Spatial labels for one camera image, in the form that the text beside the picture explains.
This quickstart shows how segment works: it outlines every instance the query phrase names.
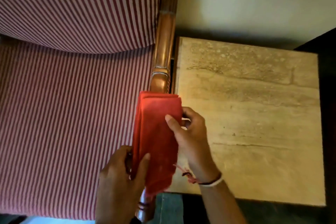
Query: striped upholstery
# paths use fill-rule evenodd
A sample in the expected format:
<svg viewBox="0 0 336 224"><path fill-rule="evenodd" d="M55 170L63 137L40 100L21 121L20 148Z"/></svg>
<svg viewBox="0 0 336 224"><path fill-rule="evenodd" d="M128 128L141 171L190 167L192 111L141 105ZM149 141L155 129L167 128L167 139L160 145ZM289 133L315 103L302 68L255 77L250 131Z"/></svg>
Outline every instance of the striped upholstery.
<svg viewBox="0 0 336 224"><path fill-rule="evenodd" d="M159 0L0 0L0 33L69 52L154 43Z"/></svg>
<svg viewBox="0 0 336 224"><path fill-rule="evenodd" d="M131 143L152 51L0 45L0 212L95 218L99 171Z"/></svg>

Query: folded red cloth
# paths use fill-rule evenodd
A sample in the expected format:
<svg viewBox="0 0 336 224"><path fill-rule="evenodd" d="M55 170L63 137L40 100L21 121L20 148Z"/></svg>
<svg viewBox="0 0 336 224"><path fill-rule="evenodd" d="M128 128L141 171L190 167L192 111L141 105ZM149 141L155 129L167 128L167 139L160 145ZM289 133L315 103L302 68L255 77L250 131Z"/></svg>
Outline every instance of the folded red cloth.
<svg viewBox="0 0 336 224"><path fill-rule="evenodd" d="M182 120L182 103L178 95L140 92L133 134L131 178L137 173L141 159L150 153L146 177L146 196L151 197L167 189L175 173L178 144L168 127L169 114Z"/></svg>

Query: striped cushion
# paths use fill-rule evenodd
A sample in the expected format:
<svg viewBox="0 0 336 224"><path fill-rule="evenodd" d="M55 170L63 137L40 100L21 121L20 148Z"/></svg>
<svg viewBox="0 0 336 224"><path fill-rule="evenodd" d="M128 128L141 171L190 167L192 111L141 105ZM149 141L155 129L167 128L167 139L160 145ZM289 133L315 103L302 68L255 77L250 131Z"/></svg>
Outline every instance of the striped cushion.
<svg viewBox="0 0 336 224"><path fill-rule="evenodd" d="M158 0L0 0L0 33L69 52L154 43Z"/></svg>
<svg viewBox="0 0 336 224"><path fill-rule="evenodd" d="M0 212L95 218L99 171L131 144L152 51L0 45Z"/></svg>

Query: forearm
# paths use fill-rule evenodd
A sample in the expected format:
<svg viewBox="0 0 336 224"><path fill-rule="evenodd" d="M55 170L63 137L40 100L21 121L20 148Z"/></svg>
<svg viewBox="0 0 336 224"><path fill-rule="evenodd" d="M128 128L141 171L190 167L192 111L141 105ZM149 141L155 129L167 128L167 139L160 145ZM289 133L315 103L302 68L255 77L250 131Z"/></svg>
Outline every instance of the forearm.
<svg viewBox="0 0 336 224"><path fill-rule="evenodd" d="M234 196L224 181L215 187L200 186L200 189L211 224L246 223Z"/></svg>

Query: wall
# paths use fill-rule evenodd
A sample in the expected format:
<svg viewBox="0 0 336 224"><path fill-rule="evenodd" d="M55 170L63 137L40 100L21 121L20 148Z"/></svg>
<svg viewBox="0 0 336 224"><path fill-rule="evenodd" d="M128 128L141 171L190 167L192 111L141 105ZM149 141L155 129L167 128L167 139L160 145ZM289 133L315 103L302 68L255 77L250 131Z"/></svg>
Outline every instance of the wall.
<svg viewBox="0 0 336 224"><path fill-rule="evenodd" d="M293 49L336 27L336 0L178 0L177 35Z"/></svg>

